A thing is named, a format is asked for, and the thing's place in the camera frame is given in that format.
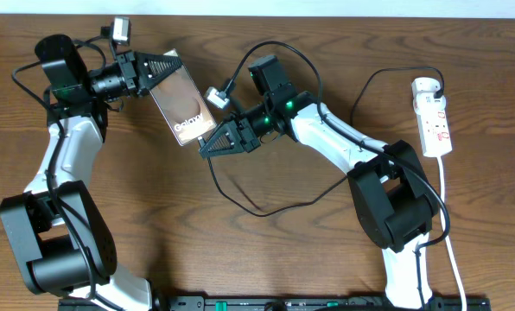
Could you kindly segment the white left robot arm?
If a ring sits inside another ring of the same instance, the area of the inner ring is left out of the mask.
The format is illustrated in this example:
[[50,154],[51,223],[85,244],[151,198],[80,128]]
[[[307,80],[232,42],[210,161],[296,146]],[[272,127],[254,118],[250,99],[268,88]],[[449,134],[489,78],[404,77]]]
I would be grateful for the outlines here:
[[5,198],[0,219],[27,289],[55,295],[61,310],[168,310],[168,298],[118,262],[114,239],[88,187],[109,111],[143,97],[182,66],[179,55],[113,52],[88,69],[81,48],[95,39],[50,35],[35,46],[49,80],[38,97],[48,147],[34,179]]

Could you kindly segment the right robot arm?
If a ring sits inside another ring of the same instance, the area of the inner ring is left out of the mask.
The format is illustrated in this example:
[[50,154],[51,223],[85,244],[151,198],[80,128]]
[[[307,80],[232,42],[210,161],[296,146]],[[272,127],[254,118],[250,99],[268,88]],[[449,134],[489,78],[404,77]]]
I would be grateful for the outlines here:
[[381,249],[385,295],[396,308],[426,308],[432,297],[426,277],[425,248],[440,198],[429,184],[416,151],[406,142],[372,139],[328,110],[310,92],[298,92],[275,55],[249,66],[263,101],[226,117],[200,155],[250,153],[271,132],[316,150],[346,175],[360,225]]

